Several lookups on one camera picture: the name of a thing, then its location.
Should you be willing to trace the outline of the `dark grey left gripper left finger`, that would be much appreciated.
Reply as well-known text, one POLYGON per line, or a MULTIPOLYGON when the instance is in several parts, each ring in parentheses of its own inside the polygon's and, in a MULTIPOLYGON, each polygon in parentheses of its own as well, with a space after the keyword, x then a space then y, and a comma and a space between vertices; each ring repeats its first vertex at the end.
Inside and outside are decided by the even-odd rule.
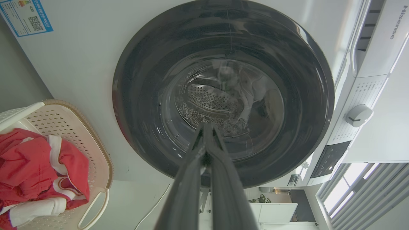
POLYGON ((205 123, 201 123, 155 224, 156 230, 198 229, 202 158, 206 152, 204 132, 205 123))

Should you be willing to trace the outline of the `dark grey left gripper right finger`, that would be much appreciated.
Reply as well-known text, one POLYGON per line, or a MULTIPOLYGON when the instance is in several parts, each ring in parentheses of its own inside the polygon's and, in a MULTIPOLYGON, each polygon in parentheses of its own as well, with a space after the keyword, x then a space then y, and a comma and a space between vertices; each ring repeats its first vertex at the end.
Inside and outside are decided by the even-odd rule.
POLYGON ((214 230, 257 230, 244 189, 215 124, 204 124, 204 165, 210 174, 214 230))

